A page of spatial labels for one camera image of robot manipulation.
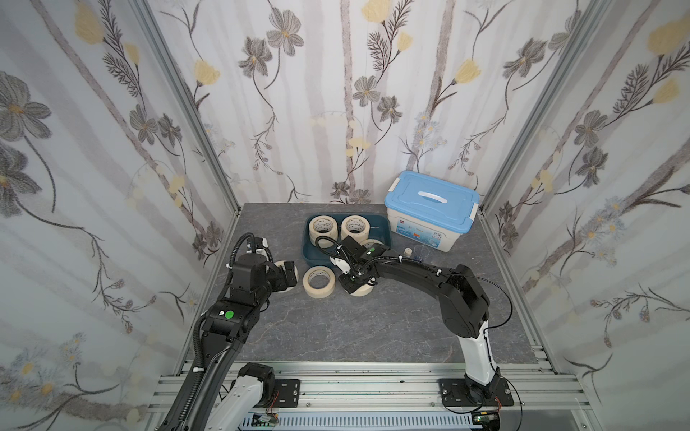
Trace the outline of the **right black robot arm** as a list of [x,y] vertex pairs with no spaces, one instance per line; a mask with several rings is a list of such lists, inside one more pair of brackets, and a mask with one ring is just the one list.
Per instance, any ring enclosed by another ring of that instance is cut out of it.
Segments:
[[515,399],[518,393],[510,388],[495,362],[489,340],[491,301],[481,286],[481,278],[469,267],[434,266],[382,244],[366,247],[350,236],[338,242],[320,235],[314,244],[340,269],[338,280],[350,294],[387,278],[437,300],[442,321],[458,337],[465,359],[462,378],[438,381],[445,409],[482,413],[522,404]]

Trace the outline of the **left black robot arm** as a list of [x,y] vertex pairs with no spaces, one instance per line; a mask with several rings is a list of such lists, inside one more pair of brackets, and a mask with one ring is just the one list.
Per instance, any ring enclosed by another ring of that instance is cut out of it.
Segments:
[[230,367],[271,295],[298,284],[295,263],[273,260],[268,242],[244,233],[235,243],[229,273],[217,301],[203,312],[192,330],[194,361],[161,430],[202,430]]

